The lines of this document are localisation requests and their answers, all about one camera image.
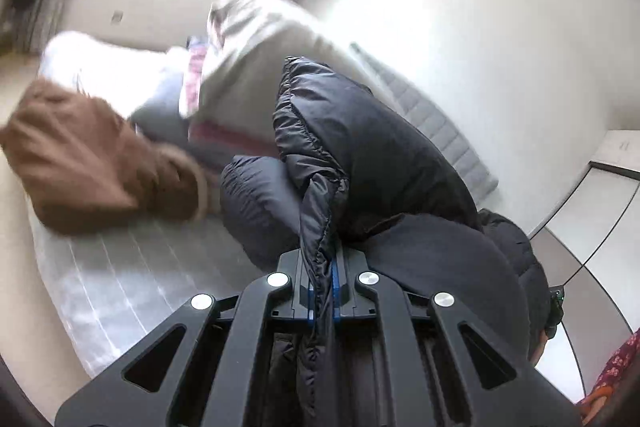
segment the brown cloth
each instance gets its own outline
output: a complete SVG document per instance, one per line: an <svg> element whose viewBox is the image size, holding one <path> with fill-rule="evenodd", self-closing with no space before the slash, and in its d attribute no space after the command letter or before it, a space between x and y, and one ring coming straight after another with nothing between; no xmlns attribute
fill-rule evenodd
<svg viewBox="0 0 640 427"><path fill-rule="evenodd" d="M206 211L206 177L186 154L139 136L104 100L46 80L28 87L0 145L38 218L59 233Z"/></svg>

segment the silver screw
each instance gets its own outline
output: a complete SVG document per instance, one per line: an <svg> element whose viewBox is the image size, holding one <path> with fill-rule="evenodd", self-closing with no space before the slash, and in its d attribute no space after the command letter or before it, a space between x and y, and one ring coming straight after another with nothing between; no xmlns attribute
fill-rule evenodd
<svg viewBox="0 0 640 427"><path fill-rule="evenodd" d="M450 293L440 292L440 293L436 293L436 295L433 298L433 301L438 306L442 306L443 308L448 308L449 306L453 306L453 303L456 300L453 298L453 295L451 295Z"/></svg>
<svg viewBox="0 0 640 427"><path fill-rule="evenodd" d="M374 272L362 272L358 275L358 280L367 286L374 285L380 280L380 276Z"/></svg>
<svg viewBox="0 0 640 427"><path fill-rule="evenodd" d="M206 310L213 304L213 297L211 295L207 295L206 293L201 293L196 295L193 299L191 299L191 306L196 308L197 310Z"/></svg>
<svg viewBox="0 0 640 427"><path fill-rule="evenodd" d="M289 281L289 276L282 272L272 273L267 277L269 286L273 286L274 288L280 288L280 286L286 285L287 281Z"/></svg>

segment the triangular cutout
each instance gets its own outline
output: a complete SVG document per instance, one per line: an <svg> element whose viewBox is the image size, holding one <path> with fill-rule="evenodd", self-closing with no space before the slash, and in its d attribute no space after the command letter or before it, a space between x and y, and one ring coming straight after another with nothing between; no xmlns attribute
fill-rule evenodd
<svg viewBox="0 0 640 427"><path fill-rule="evenodd" d="M460 325L460 334L484 389L494 389L516 378L516 370L468 324Z"/></svg>
<svg viewBox="0 0 640 427"><path fill-rule="evenodd" d="M178 346L186 333L187 328L178 326L169 331L142 357L136 360L124 373L124 378L135 385L146 389L150 393L156 393L169 370Z"/></svg>

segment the brown garment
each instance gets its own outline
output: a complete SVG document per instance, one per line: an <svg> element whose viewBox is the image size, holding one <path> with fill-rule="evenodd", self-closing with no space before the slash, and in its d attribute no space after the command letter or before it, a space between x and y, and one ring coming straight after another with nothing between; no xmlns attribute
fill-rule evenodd
<svg viewBox="0 0 640 427"><path fill-rule="evenodd" d="M60 233L206 208L204 172L188 156L137 135L104 100L46 80L28 87L0 144L36 215Z"/></svg>

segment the black puffer jacket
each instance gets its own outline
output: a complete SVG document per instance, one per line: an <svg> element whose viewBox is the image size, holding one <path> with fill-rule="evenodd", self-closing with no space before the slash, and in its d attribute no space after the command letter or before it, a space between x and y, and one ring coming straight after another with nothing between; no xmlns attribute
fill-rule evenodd
<svg viewBox="0 0 640 427"><path fill-rule="evenodd" d="M409 291L459 295L517 352L535 347L548 293L529 241L501 216L479 216L458 174L417 129L365 87L306 58L287 59L273 124L281 160L236 157L223 173L223 217L265 270L284 251L303 253L316 321L306 337L274 343L272 393L295 401L291 389L283 394L297 379L306 425L338 424L323 394L337 379L325 361L333 356L338 238ZM274 415L274 425L294 425L295 410Z"/></svg>

